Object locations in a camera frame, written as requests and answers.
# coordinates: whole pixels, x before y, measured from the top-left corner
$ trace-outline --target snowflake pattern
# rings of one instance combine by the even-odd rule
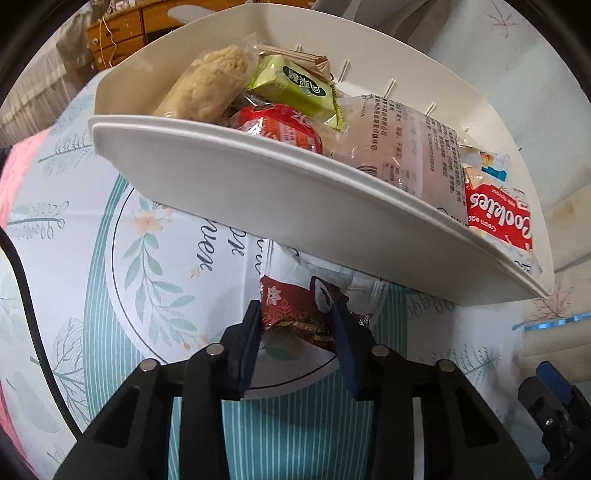
[[[277,305],[277,302],[281,300],[281,290],[273,285],[267,290],[267,305]]]

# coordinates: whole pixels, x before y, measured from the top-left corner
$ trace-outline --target metal screw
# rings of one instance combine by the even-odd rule
[[[456,364],[451,360],[441,360],[439,362],[439,370],[442,372],[453,372],[456,369]]]
[[[388,356],[390,349],[385,345],[374,345],[371,352],[374,356]]]
[[[158,366],[157,360],[154,360],[153,358],[147,358],[146,360],[142,360],[142,362],[139,365],[139,369],[142,372],[151,372],[157,366]]]
[[[221,343],[211,343],[205,349],[207,354],[211,355],[211,356],[221,355],[224,350],[225,350],[225,348],[223,347],[223,345]]]

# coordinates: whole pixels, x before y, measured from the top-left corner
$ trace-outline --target red christmas candy wrapper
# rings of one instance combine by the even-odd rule
[[[261,270],[264,330],[289,329],[325,350],[335,351],[327,314],[344,299],[351,315],[369,325],[381,307],[385,283],[266,240]]]

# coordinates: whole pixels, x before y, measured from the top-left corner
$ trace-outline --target white plastic tray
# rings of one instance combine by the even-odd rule
[[[325,54],[337,77],[347,64],[339,83],[346,93],[387,93],[460,132],[469,129],[482,148],[508,152],[509,175],[530,201],[539,281],[444,213],[354,168],[267,138],[146,116],[204,48],[253,31],[276,46],[300,44]],[[553,289],[537,195],[491,105],[435,61],[342,18],[247,4],[199,19],[100,81],[90,129],[96,151],[158,202],[462,305],[547,296]]]

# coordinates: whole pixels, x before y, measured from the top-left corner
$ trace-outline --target pink fabric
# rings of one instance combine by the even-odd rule
[[[22,181],[25,178],[27,170],[35,157],[35,153],[45,140],[49,129],[43,130],[32,137],[17,143],[10,150],[8,158],[2,170],[2,177],[0,177],[0,226],[6,229],[8,223],[8,215],[12,209],[12,204],[17,196],[18,189],[21,187]],[[12,421],[8,416],[6,403],[2,388],[0,387],[0,428],[11,439],[14,448],[25,457],[25,452],[22,449],[22,444],[18,440]]]
[[[0,178],[0,226],[6,228],[12,203],[17,196],[33,157],[49,133],[49,129],[17,143],[10,153]]]

